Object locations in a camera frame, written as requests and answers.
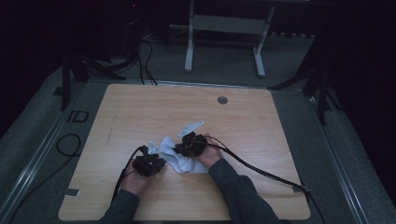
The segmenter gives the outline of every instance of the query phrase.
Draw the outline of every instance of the wooden table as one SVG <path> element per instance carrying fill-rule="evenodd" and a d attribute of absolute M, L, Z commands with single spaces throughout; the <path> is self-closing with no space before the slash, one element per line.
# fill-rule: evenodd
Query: wooden table
<path fill-rule="evenodd" d="M 225 96 L 228 103 L 218 102 Z M 113 189 L 132 152 L 165 136 L 180 142 L 185 124 L 203 120 L 197 133 L 210 133 L 250 164 L 300 184 L 289 146 L 267 90 L 112 84 L 92 125 L 71 180 L 78 196 L 65 196 L 61 220 L 97 220 L 110 205 Z M 228 162 L 248 175 L 281 219 L 307 219 L 304 195 Z M 165 165 L 142 197 L 134 220 L 229 220 L 227 207 L 208 174 L 178 175 Z"/>

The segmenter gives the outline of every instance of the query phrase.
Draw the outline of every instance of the person's right hand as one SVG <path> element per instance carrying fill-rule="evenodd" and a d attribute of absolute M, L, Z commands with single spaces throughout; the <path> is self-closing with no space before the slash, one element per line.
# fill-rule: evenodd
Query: person's right hand
<path fill-rule="evenodd" d="M 209 136 L 210 135 L 208 133 L 204 134 L 207 143 L 217 145 Z M 210 169 L 210 167 L 215 164 L 216 161 L 219 161 L 222 158 L 222 154 L 219 148 L 207 146 L 200 156 L 193 158 L 198 160 L 204 167 L 206 167 L 206 169 Z"/>

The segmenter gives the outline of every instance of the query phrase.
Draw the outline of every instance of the person's left hand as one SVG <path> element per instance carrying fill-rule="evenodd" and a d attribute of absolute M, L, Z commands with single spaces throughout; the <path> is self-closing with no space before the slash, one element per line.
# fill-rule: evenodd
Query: person's left hand
<path fill-rule="evenodd" d="M 125 177 L 122 179 L 121 182 L 120 189 L 130 191 L 131 193 L 140 197 L 144 194 L 146 189 L 151 184 L 154 175 L 149 177 L 141 176 L 132 166 L 133 162 L 134 160 L 131 160 L 131 162 L 128 164 L 128 167 L 125 172 Z"/>

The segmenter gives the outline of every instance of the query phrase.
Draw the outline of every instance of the metal stand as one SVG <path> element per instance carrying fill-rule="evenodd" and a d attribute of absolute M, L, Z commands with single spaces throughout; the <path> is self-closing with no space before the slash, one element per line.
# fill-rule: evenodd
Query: metal stand
<path fill-rule="evenodd" d="M 264 77 L 264 66 L 262 64 L 262 46 L 267 37 L 271 19 L 274 15 L 275 7 L 270 7 L 266 20 L 218 17 L 207 15 L 194 15 L 194 1 L 190 0 L 190 24 L 189 24 L 189 45 L 187 46 L 186 63 L 184 70 L 192 70 L 192 58 L 194 53 L 193 32 L 194 30 L 208 30 L 219 32 L 231 32 L 240 34 L 260 35 L 259 44 L 253 48 L 253 56 L 256 62 L 259 77 Z"/>
<path fill-rule="evenodd" d="M 97 63 L 94 59 L 91 59 L 81 53 L 75 52 L 67 52 L 64 56 L 64 60 L 62 62 L 62 107 L 61 111 L 64 111 L 67 108 L 67 105 L 70 102 L 70 70 L 73 71 L 74 76 L 78 81 L 87 81 L 89 76 L 86 71 L 86 65 L 83 63 L 89 64 L 91 67 L 99 70 L 106 76 L 112 79 L 125 80 L 126 77 L 120 77 L 117 74 L 114 74 L 101 64 Z"/>
<path fill-rule="evenodd" d="M 303 94 L 304 96 L 313 96 L 315 91 L 320 88 L 318 119 L 322 125 L 326 125 L 324 111 L 326 107 L 326 96 L 328 94 L 329 77 L 333 65 L 337 62 L 337 52 L 334 50 L 339 49 L 337 47 L 337 41 L 331 35 L 335 28 L 331 24 L 325 24 L 324 27 L 325 29 L 320 31 L 305 55 L 296 76 L 278 85 L 267 87 L 267 90 L 280 91 L 293 83 L 308 78 L 308 81 L 303 87 Z"/>

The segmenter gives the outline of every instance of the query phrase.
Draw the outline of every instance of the round hole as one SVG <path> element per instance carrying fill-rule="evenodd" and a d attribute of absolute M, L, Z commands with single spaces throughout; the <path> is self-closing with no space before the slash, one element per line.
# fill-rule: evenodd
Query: round hole
<path fill-rule="evenodd" d="M 220 97 L 218 98 L 218 102 L 219 102 L 219 104 L 221 104 L 221 105 L 225 105 L 225 104 L 228 103 L 228 99 L 227 99 L 227 97 L 225 97 L 225 96 L 220 96 Z"/>

